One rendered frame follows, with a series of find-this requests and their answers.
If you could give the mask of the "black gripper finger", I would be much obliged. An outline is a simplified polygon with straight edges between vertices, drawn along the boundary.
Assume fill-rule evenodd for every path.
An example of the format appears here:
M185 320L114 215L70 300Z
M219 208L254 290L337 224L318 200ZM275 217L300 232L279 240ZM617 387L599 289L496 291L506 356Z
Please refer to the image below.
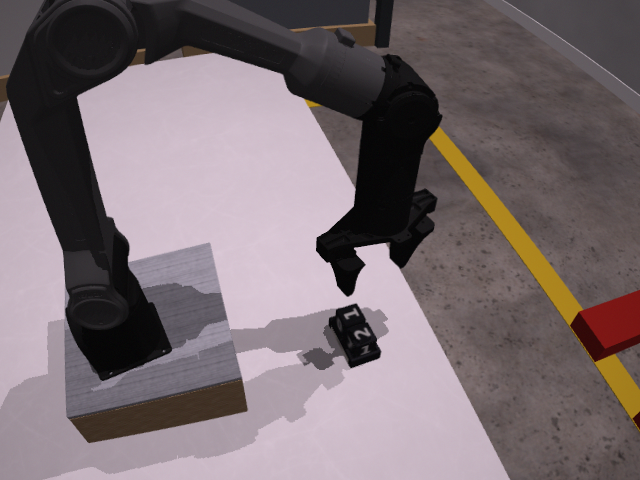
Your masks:
M356 255L354 248L337 251L335 259L330 264L334 271L338 288L346 297L352 295L357 277L366 264Z
M417 246L434 230L434 222L427 216L427 210L411 227L409 232L412 234L411 241L401 247L396 247L390 243L389 257L401 269L403 268Z

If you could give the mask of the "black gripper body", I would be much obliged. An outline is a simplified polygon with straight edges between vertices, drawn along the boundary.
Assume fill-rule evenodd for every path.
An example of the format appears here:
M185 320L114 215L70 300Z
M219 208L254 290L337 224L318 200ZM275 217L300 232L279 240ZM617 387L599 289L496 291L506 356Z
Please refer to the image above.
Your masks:
M437 197L426 188L402 200L378 200L366 195L356 179L354 207L316 238L316 252L328 263L344 249L387 242L401 247L411 241L411 227L426 210L435 211L436 203Z

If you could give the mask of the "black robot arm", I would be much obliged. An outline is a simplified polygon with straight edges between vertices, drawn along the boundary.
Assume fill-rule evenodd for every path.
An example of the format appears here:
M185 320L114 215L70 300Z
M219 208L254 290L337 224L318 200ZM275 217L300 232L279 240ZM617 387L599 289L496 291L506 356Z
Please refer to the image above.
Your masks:
M70 331L102 381L172 351L128 267L129 242L106 215L77 100L121 74L137 49L145 65L192 46L268 69L293 95L363 121L357 184L378 200L414 192L443 116L399 56L340 27L295 33L228 0L44 0L33 22L7 97L63 250Z

